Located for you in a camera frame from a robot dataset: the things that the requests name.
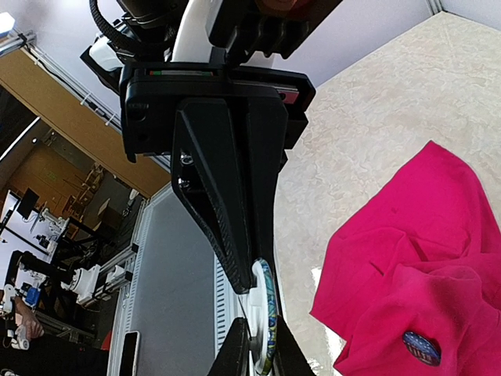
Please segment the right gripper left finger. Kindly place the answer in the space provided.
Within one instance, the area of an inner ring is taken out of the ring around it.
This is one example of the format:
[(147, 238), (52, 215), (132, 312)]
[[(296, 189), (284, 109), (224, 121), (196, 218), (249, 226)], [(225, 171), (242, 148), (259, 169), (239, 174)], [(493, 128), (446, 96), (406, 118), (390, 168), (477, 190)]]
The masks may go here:
[(247, 375), (250, 337), (247, 320), (238, 317), (233, 322), (216, 356), (208, 376)]

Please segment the green round brooch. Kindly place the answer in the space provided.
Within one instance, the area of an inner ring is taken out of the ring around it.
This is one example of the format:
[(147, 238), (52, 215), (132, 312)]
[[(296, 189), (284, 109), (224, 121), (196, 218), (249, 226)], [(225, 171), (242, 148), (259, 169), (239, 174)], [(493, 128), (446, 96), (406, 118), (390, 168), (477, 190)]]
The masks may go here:
[(254, 372), (268, 375), (272, 369), (277, 343), (278, 302), (269, 264), (258, 258), (251, 269), (256, 286), (249, 290), (245, 303), (250, 329), (250, 351)]

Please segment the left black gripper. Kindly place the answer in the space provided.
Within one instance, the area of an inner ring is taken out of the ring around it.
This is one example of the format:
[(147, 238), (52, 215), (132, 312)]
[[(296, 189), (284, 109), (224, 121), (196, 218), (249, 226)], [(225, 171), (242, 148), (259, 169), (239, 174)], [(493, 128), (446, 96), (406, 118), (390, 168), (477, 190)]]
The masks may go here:
[[(282, 101), (252, 97), (266, 89)], [(172, 151), (173, 190), (237, 294), (250, 290), (255, 259), (272, 262), (283, 148), (305, 130), (315, 94), (306, 74), (264, 67), (129, 63), (121, 72), (127, 159)], [(230, 114), (223, 99), (232, 98)]]

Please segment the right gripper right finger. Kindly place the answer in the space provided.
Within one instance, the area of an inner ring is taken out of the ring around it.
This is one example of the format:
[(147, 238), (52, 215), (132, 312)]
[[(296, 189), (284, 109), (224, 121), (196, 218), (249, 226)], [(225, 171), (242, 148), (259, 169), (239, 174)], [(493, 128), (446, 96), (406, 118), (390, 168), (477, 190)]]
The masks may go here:
[(279, 376), (315, 375), (284, 320), (277, 322), (273, 374)]

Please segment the red t-shirt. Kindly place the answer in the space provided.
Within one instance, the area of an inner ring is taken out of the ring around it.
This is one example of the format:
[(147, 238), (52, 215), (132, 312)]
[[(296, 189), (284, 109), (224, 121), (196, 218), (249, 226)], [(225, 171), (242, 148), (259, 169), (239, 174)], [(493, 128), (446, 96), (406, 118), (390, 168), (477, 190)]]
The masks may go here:
[(499, 374), (500, 230), (470, 166), (432, 142), (402, 166), (331, 237), (311, 314), (345, 340), (344, 375)]

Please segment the blue round brooch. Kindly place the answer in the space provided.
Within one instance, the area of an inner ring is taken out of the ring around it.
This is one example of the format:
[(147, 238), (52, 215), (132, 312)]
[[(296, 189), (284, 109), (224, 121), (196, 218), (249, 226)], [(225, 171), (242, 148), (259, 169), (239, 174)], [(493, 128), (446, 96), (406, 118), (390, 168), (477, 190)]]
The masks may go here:
[(438, 367), (442, 361), (440, 349), (429, 339), (413, 331), (406, 331), (402, 341), (407, 350), (421, 363)]

